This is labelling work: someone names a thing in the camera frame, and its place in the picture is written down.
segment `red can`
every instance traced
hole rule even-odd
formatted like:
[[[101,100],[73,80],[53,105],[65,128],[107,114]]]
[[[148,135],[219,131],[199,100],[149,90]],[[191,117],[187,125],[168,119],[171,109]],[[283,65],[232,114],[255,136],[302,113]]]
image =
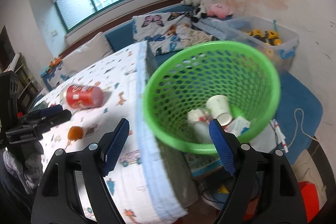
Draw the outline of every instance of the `red can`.
[[[73,109],[100,107],[104,100],[102,90],[97,86],[70,85],[65,88],[63,98]]]

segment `butterfly pillow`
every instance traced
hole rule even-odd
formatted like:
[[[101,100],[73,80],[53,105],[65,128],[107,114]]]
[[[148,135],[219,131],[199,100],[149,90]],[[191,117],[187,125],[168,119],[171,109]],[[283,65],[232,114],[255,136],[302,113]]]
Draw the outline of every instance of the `butterfly pillow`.
[[[184,12],[134,16],[133,20],[133,39],[148,41],[154,56],[183,49],[176,27],[181,24],[191,26],[190,18]]]

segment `clear plastic bin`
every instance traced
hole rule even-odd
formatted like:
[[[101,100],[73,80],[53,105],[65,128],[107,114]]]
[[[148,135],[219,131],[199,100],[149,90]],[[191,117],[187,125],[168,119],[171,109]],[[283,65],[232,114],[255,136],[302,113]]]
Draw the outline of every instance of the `clear plastic bin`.
[[[260,29],[262,32],[274,30],[273,22],[255,16],[244,16],[226,21],[223,28],[225,28],[226,40],[248,44],[263,52],[275,65],[279,73],[288,71],[299,43],[297,33],[277,25],[279,38],[283,43],[278,46],[271,46],[250,37],[246,32],[253,29]]]

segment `white cord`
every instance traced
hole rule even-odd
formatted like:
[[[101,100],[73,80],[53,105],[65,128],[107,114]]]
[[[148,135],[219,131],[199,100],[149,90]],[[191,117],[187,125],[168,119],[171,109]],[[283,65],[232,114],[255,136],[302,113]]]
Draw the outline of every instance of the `white cord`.
[[[301,118],[301,131],[304,135],[306,135],[307,137],[311,138],[312,140],[316,141],[319,143],[319,141],[315,138],[313,138],[312,136],[309,136],[307,133],[305,133],[303,131],[303,118],[305,117],[305,112],[301,109],[301,108],[296,108],[293,112],[293,115],[294,115],[294,120],[295,120],[295,131],[294,131],[294,136],[293,136],[293,139],[291,141],[291,143],[289,145],[287,145],[287,148],[290,148],[296,138],[296,134],[297,134],[297,129],[298,129],[298,126],[299,126],[299,123],[297,122],[297,118],[296,118],[296,112],[300,110],[302,112],[302,118]]]

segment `beige pillow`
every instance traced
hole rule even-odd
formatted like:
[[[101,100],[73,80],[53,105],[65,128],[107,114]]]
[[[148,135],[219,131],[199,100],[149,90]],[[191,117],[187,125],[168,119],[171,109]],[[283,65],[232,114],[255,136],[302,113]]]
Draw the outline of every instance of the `beige pillow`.
[[[67,55],[63,59],[63,63],[67,67],[69,76],[71,77],[112,53],[111,45],[104,34],[100,32],[84,45]]]

